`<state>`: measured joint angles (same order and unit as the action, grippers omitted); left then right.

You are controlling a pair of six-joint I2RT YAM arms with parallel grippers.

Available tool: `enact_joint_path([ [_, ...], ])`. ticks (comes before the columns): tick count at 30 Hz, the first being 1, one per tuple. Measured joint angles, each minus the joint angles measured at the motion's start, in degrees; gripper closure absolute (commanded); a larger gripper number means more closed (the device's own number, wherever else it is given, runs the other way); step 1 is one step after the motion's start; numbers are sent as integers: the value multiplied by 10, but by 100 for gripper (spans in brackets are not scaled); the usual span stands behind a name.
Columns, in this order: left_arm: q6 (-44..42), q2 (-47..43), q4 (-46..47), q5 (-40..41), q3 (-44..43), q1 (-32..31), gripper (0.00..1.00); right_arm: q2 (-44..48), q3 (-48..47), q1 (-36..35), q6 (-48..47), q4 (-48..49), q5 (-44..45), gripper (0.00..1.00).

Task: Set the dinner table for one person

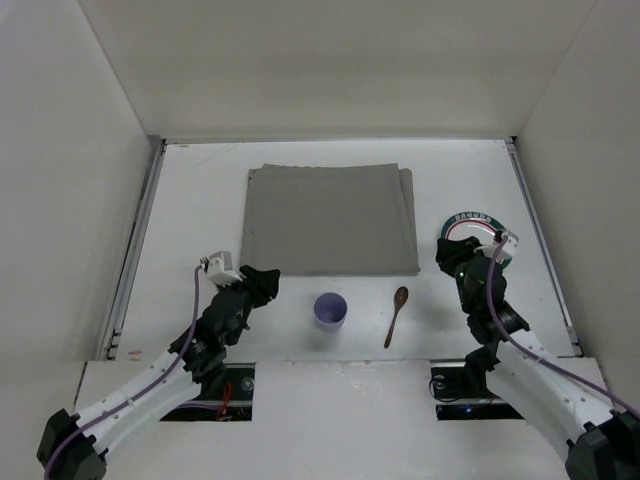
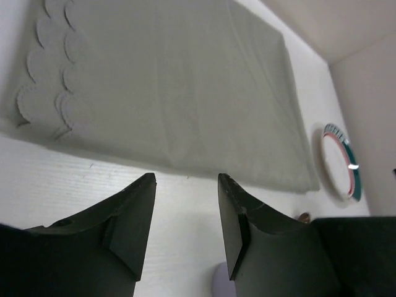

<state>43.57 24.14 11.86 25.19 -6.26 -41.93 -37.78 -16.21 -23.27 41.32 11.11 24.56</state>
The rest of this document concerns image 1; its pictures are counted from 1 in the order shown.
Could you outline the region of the grey cloth placemat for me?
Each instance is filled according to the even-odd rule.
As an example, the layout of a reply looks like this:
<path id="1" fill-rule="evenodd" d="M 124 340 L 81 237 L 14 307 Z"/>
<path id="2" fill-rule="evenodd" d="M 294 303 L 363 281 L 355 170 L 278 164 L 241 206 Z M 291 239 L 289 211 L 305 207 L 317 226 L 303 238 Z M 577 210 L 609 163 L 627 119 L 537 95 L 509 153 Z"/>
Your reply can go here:
<path id="1" fill-rule="evenodd" d="M 287 276 L 418 274 L 412 171 L 397 164 L 250 170 L 240 262 Z"/>

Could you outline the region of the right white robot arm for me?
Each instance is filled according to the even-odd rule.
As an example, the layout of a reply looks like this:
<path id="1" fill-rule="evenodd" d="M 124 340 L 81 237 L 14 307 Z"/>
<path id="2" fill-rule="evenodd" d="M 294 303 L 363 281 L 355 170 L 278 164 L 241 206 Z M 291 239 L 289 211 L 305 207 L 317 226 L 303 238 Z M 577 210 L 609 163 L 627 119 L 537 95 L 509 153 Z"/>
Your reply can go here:
<path id="1" fill-rule="evenodd" d="M 465 358 L 474 385 L 505 401 L 554 448 L 571 479 L 636 479 L 639 413 L 605 388 L 560 366 L 506 301 L 505 265 L 519 239 L 498 231 L 440 238 L 436 263 L 455 283 L 479 347 Z"/>

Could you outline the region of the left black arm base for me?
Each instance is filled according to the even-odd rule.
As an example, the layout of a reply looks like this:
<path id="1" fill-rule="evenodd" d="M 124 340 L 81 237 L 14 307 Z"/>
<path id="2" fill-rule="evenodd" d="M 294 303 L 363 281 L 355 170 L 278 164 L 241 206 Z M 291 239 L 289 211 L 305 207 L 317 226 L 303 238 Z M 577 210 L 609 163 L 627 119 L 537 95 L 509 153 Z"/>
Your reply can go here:
<path id="1" fill-rule="evenodd" d="M 166 414 L 161 422 L 251 421 L 255 374 L 255 363 L 228 364 L 220 382 Z"/>

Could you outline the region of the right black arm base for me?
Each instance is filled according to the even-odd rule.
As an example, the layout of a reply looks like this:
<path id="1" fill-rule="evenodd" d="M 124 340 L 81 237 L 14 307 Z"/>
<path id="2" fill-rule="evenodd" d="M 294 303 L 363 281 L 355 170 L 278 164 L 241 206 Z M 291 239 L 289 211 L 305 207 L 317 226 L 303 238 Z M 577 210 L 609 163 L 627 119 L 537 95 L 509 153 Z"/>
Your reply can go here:
<path id="1" fill-rule="evenodd" d="M 522 420 L 506 401 L 493 393 L 486 374 L 497 364 L 494 354 L 481 347 L 463 361 L 431 364 L 429 393 L 439 421 Z"/>

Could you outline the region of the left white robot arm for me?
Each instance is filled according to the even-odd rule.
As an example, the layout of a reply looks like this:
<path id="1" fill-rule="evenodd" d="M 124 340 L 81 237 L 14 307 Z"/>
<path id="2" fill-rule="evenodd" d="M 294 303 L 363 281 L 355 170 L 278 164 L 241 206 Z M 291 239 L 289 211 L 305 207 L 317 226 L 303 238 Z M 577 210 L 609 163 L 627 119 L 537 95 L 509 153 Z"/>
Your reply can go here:
<path id="1" fill-rule="evenodd" d="M 281 272 L 244 265 L 239 271 L 202 260 L 193 275 L 209 274 L 217 292 L 195 307 L 188 328 L 138 376 L 96 403 L 61 409 L 45 425 L 36 452 L 46 479 L 102 479 L 118 448 L 176 409 L 197 408 L 226 375 L 228 348 L 249 330 L 253 310 L 279 293 Z"/>

